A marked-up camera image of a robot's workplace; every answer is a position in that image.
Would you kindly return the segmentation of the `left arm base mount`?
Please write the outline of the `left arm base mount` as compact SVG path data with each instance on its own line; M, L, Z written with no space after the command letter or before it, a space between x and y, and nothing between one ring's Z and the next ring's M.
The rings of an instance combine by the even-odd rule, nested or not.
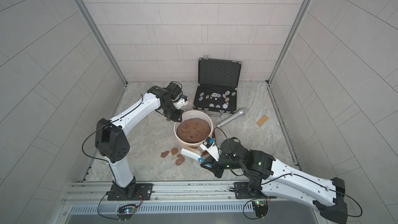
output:
M120 187L113 181L111 189L106 195L108 201L146 201L150 200L152 190L153 184L137 183L136 179L133 178L125 188Z

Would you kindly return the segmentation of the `brown mud lump large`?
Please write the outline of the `brown mud lump large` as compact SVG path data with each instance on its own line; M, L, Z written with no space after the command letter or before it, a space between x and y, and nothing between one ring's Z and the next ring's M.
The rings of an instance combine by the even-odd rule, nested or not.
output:
M171 149L171 154L172 155L176 155L176 154L178 154L178 152L179 152L178 148L172 148Z

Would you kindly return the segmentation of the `silver microphone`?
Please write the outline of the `silver microphone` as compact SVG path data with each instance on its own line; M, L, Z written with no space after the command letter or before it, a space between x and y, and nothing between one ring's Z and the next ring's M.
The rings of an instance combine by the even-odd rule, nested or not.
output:
M233 115L229 116L228 118L222 120L221 122L217 123L216 127L221 128L222 126L227 125L228 123L236 120L237 118L245 115L247 112L247 110L245 108L241 108L240 110L238 110L236 113L234 113Z

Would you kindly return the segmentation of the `right circuit board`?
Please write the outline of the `right circuit board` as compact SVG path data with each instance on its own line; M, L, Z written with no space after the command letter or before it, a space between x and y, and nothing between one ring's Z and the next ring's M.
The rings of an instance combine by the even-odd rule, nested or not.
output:
M268 214L269 205L266 200L252 201L252 208L257 219L264 218Z

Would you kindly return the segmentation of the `brown mud lump left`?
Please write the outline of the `brown mud lump left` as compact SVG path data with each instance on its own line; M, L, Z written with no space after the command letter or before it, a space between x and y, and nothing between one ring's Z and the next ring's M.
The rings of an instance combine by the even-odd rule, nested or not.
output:
M161 158L165 158L169 155L170 151L164 151L161 153Z

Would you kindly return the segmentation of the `circuit board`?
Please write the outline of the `circuit board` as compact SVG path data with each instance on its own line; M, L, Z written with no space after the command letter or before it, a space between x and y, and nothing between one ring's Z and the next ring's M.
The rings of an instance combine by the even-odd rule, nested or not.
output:
M136 204L127 204L123 205L118 208L117 210L117 217L122 220L129 220L131 217L135 214L137 210L137 205Z
M268 214L269 205L266 200L252 201L252 208L257 219L264 218Z

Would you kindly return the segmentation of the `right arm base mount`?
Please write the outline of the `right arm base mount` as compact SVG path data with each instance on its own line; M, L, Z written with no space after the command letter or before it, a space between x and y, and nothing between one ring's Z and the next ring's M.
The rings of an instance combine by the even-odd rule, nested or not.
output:
M265 199L265 195L260 191L255 191L249 187L248 181L236 181L229 191L234 193L236 199Z

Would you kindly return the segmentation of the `white ceramic pot with mud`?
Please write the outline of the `white ceramic pot with mud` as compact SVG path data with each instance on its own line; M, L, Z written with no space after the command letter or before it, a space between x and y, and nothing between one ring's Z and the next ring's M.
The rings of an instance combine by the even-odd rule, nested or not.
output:
M200 145L211 138L213 123L204 112L191 110L182 114L182 122L175 122L174 135L180 148L192 147L200 149Z

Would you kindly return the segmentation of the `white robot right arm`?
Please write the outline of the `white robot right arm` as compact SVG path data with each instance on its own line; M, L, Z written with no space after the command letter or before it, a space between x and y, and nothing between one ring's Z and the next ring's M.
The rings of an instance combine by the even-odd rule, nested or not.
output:
M221 178L225 170L240 169L249 179L246 195L255 199L277 197L307 205L337 224L345 224L345 182L335 177L312 176L259 150L246 149L236 138L224 140L220 146L207 138L200 148L209 153L201 167Z

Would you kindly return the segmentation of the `brown mud lump small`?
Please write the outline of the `brown mud lump small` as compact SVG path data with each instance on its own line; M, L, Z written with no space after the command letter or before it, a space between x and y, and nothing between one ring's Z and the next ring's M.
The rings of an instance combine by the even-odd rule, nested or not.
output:
M181 164L183 164L185 162L185 158L183 155L178 154L177 155L177 160L175 161L175 165L176 166L180 166Z

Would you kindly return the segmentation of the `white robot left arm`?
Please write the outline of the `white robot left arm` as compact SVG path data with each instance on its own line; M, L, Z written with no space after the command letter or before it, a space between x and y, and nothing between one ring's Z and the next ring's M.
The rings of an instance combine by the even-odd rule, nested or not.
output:
M97 123L95 147L108 162L114 176L114 183L121 189L130 187L134 176L127 162L130 144L127 135L153 111L162 110L161 115L174 122L182 122L183 106L187 97L182 92L182 84L170 82L165 88L153 86L141 99L121 114Z

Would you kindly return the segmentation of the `aluminium front rail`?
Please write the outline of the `aluminium front rail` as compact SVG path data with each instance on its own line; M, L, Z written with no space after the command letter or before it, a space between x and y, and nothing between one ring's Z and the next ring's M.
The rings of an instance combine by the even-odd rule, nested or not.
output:
M152 181L151 193L141 190L144 203L169 202L236 202L236 193L231 192L233 180L205 181ZM84 181L71 183L61 198L62 204L99 203L104 194L110 191L110 181Z

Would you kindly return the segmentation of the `left circuit board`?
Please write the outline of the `left circuit board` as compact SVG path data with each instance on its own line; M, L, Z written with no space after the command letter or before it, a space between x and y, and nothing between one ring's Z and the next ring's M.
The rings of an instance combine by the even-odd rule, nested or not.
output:
M127 204L123 205L118 208L117 210L117 217L122 220L129 220L131 217L135 214L137 210L137 205L136 204Z

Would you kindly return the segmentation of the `tan wooden block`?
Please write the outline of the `tan wooden block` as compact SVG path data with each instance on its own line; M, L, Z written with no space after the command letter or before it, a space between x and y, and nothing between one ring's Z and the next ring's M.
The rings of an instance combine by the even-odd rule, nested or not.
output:
M257 121L257 125L258 125L258 126L262 126L262 125L264 125L268 120L269 120L269 118L268 118L267 116L263 116L260 120Z

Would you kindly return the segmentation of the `black poker chip case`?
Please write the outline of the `black poker chip case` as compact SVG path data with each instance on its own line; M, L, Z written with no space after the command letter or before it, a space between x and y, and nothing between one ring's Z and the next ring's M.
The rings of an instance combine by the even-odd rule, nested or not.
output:
M193 108L235 113L241 66L239 61L199 58L198 88Z

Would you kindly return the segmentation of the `blue handled scrub brush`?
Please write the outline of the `blue handled scrub brush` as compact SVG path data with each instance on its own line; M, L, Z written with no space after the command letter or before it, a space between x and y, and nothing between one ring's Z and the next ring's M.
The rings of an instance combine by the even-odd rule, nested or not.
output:
M181 149L181 154L185 157L189 157L193 160L196 160L200 163L204 162L204 159L202 158L202 153L196 149L193 149L192 147L184 147Z

